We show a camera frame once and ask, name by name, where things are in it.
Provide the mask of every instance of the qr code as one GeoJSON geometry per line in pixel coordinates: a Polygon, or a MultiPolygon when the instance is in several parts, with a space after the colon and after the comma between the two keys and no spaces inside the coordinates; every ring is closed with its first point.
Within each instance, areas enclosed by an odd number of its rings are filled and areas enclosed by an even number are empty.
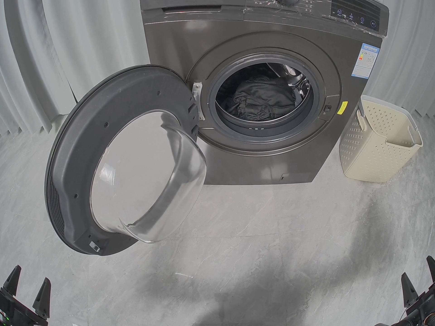
{"type": "Polygon", "coordinates": [[[367,62],[372,62],[372,63],[374,63],[375,60],[376,60],[376,54],[368,54],[367,62]]]}

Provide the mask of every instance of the gray washing machine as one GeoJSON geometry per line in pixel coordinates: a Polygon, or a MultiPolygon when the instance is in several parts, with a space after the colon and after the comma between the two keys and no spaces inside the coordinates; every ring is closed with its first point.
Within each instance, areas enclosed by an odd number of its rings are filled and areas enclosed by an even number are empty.
{"type": "Polygon", "coordinates": [[[140,0],[140,7],[151,64],[172,69],[195,93],[205,182],[221,185],[311,182],[367,83],[352,75],[362,45],[378,49],[389,20],[373,0],[140,0]],[[284,117],[241,120],[222,108],[219,88],[261,63],[303,73],[310,92],[284,117]]]}
{"type": "Polygon", "coordinates": [[[311,182],[386,36],[374,0],[140,0],[151,65],[113,74],[62,125],[51,223],[110,255],[171,234],[204,183],[311,182]]]}

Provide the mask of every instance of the gray tile floor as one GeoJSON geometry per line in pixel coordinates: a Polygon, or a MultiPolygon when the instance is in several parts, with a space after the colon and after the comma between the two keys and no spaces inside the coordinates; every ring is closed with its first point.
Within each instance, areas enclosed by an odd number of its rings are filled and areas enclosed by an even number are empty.
{"type": "Polygon", "coordinates": [[[416,120],[425,145],[387,184],[347,179],[336,146],[310,184],[205,186],[169,239],[109,257],[73,252],[48,220],[56,128],[0,137],[0,279],[20,264],[31,306],[50,278],[51,325],[397,322],[400,275],[422,292],[435,255],[435,120],[416,120]]]}

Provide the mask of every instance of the white curtain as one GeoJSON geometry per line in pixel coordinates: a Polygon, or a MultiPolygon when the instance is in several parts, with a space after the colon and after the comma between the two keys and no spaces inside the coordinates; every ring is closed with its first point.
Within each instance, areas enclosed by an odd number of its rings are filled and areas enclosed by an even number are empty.
{"type": "Polygon", "coordinates": [[[42,0],[54,46],[80,100],[119,70],[149,64],[139,0],[42,0]]]}
{"type": "Polygon", "coordinates": [[[0,134],[51,129],[74,97],[41,0],[0,0],[0,134]]]}
{"type": "MultiPolygon", "coordinates": [[[[365,94],[435,115],[435,0],[390,9],[365,94]]],[[[149,63],[139,0],[0,0],[0,134],[51,128],[93,86],[149,63]]]]}
{"type": "Polygon", "coordinates": [[[390,10],[364,94],[435,115],[435,0],[378,0],[390,10]]]}

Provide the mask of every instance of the laundry basket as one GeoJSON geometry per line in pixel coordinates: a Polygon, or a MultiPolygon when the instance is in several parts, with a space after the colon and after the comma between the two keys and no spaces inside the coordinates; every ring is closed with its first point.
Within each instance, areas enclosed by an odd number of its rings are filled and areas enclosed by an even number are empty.
{"type": "Polygon", "coordinates": [[[351,179],[387,182],[422,146],[408,111],[363,95],[340,142],[341,166],[351,179]]]}

